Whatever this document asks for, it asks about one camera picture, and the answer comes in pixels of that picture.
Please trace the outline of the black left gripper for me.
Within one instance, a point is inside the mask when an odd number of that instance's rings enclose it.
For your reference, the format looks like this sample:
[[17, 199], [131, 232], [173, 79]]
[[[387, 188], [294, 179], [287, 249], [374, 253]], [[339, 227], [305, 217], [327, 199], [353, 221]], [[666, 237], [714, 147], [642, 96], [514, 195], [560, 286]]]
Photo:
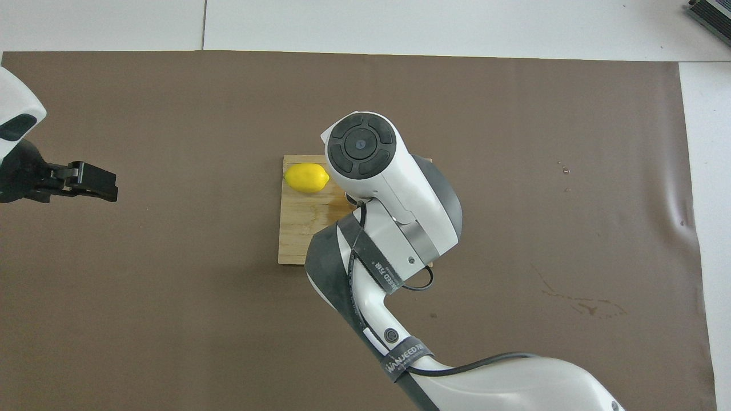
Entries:
[[50, 194], [42, 191], [51, 177], [53, 195], [91, 197], [117, 202], [117, 175], [88, 162], [70, 162], [66, 166], [48, 164], [38, 148], [21, 140], [2, 161], [1, 203], [29, 199], [49, 203]]

